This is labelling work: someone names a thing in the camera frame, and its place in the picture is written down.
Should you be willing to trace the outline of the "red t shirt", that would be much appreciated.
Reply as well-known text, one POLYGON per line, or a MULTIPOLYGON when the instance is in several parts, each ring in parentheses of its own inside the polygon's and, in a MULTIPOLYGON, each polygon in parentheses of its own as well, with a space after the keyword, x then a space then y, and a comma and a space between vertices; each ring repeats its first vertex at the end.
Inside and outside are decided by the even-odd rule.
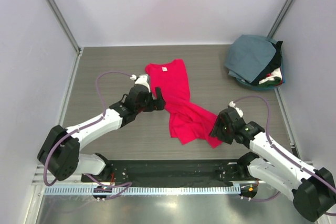
POLYGON ((196 139, 205 140, 212 148, 219 147, 222 142, 210 136, 217 116, 192 103, 188 75, 182 59, 170 63, 150 63, 145 67, 150 77, 151 90, 161 89, 166 102, 165 109, 170 114, 169 131, 172 138, 181 144, 188 144, 196 139))

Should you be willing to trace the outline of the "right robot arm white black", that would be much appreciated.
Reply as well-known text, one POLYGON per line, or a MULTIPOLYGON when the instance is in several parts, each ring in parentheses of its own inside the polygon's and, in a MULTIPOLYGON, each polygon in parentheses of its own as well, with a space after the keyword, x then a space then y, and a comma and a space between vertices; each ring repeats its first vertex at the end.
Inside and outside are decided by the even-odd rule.
POLYGON ((246 123, 239 108, 228 107, 220 111, 210 136, 248 148, 249 152, 238 160, 238 176, 266 182, 285 195, 308 221, 317 221, 335 205, 335 183, 331 172, 300 160, 256 122, 246 123))

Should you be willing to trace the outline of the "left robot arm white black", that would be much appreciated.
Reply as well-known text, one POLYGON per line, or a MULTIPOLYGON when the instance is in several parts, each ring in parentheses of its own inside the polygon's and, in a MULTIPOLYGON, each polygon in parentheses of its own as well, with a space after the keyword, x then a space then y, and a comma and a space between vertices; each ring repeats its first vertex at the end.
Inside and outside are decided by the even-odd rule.
POLYGON ((102 114, 68 128, 54 126, 48 133, 37 159, 44 165, 44 175, 51 173, 56 181, 83 174, 105 182, 113 173, 112 162, 103 155, 87 155, 81 150, 99 137, 133 122, 141 112, 162 111, 165 101, 159 87, 154 92, 141 84, 134 85, 122 100, 102 114))

